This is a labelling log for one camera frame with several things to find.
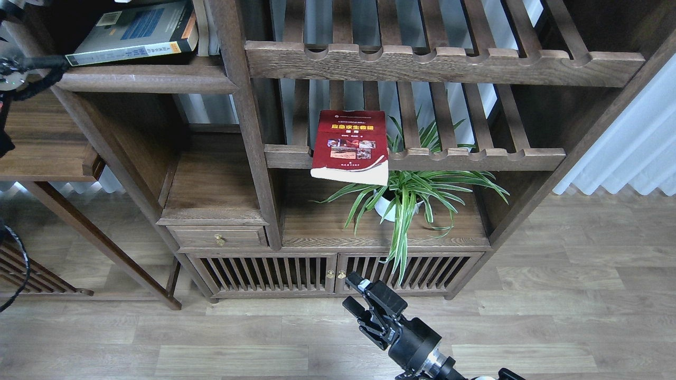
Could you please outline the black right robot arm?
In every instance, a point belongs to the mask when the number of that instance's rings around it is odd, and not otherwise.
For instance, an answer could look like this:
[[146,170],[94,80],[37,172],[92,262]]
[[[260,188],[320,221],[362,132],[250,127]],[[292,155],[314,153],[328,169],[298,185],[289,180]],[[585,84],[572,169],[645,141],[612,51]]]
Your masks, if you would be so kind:
[[454,370],[455,361],[438,349],[441,336],[420,318],[407,320],[403,311],[407,303],[380,280],[372,283],[351,272],[348,286],[363,296],[369,309],[348,296],[342,305],[355,315],[359,330],[380,349],[389,349],[389,357],[404,372],[397,379],[464,379]]

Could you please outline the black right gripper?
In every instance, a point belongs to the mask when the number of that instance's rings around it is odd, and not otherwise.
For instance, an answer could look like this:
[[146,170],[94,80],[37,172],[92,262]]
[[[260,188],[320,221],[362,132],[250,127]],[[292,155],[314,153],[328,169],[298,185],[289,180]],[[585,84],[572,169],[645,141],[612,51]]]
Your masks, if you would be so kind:
[[365,309],[353,297],[342,305],[357,319],[359,330],[403,370],[411,373],[439,373],[443,356],[438,351],[441,336],[419,318],[406,320],[402,313],[408,304],[381,280],[375,282],[351,272],[345,283],[355,289],[369,305]]

